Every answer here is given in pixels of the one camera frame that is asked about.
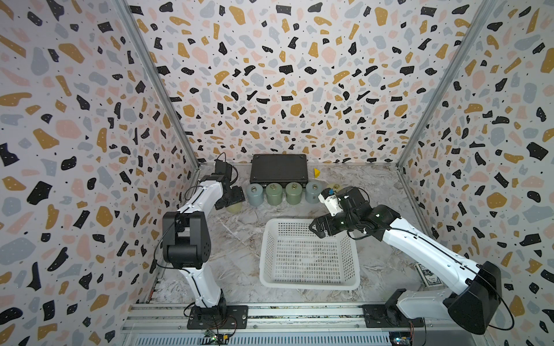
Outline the blue tea canister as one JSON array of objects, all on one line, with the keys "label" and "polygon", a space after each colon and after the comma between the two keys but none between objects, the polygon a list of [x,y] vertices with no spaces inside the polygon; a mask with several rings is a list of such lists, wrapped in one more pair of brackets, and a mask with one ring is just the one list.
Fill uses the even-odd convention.
[{"label": "blue tea canister", "polygon": [[264,188],[258,183],[250,184],[246,189],[247,200],[252,207],[258,207],[263,204],[263,194]]}]

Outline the blue-grey tea canister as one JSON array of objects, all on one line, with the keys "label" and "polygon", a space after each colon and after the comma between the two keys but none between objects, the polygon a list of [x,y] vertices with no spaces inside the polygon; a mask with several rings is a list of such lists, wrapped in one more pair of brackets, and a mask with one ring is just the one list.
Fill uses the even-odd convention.
[{"label": "blue-grey tea canister", "polygon": [[320,181],[309,181],[305,188],[305,200],[310,204],[319,203],[320,193],[324,189],[324,184]]}]

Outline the green tea canister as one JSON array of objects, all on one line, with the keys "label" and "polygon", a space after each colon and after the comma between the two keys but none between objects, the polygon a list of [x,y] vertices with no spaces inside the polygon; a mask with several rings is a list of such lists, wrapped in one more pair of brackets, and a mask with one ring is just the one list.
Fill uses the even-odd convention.
[{"label": "green tea canister", "polygon": [[283,200],[283,187],[279,183],[270,183],[265,188],[265,194],[270,206],[278,206]]},{"label": "green tea canister", "polygon": [[302,200],[303,187],[301,183],[291,182],[285,188],[287,203],[295,206]]}]

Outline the yellow-green canister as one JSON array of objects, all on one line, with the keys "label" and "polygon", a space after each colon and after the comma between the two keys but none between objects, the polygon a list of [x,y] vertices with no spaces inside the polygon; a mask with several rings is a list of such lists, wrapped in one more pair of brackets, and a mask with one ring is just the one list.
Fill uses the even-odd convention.
[{"label": "yellow-green canister", "polygon": [[334,193],[337,193],[342,189],[338,183],[330,183],[327,185],[327,188],[330,188]]},{"label": "yellow-green canister", "polygon": [[240,213],[242,211],[242,206],[243,206],[243,202],[234,203],[230,206],[227,206],[226,210],[227,210],[227,212],[229,212],[231,214],[237,214],[237,213]]}]

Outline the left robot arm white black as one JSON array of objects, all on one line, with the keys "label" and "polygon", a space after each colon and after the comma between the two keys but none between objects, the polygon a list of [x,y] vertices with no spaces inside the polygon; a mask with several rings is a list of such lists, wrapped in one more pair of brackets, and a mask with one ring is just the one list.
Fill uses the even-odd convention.
[{"label": "left robot arm white black", "polygon": [[195,296],[190,316],[223,324],[227,303],[208,265],[212,253],[207,218],[213,210],[238,213],[245,202],[243,189],[236,184],[238,171],[225,158],[216,158],[214,171],[188,189],[192,196],[178,210],[162,218],[162,236],[157,248],[164,264],[153,256],[153,267],[176,270],[188,282]]}]

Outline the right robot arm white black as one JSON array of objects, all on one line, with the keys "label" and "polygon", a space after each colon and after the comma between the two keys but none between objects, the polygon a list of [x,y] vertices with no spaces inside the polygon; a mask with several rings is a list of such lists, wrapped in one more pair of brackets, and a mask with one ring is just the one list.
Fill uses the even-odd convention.
[{"label": "right robot arm white black", "polygon": [[450,320],[463,330],[482,335],[502,297],[501,271],[492,262],[477,262],[459,255],[418,230],[397,211],[385,205],[371,206],[358,187],[336,192],[324,189],[318,196],[328,210],[313,220],[309,229],[320,239],[342,232],[359,239],[373,237],[423,265],[446,286],[442,291],[409,291],[401,288],[385,302],[384,317],[400,325],[416,319]]}]

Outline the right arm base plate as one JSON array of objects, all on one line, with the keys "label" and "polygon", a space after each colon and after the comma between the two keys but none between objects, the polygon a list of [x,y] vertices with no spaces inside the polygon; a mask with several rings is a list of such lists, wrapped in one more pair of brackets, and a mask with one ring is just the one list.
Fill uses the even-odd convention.
[{"label": "right arm base plate", "polygon": [[409,319],[400,310],[385,304],[365,304],[362,306],[362,315],[366,328],[408,328],[424,327],[422,318]]}]

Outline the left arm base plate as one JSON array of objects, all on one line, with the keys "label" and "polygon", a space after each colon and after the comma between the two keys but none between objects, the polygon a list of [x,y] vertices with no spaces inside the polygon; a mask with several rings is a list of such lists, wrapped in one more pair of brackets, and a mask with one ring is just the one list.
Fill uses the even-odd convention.
[{"label": "left arm base plate", "polygon": [[244,330],[248,323],[248,305],[224,308],[193,307],[187,323],[188,330]]}]

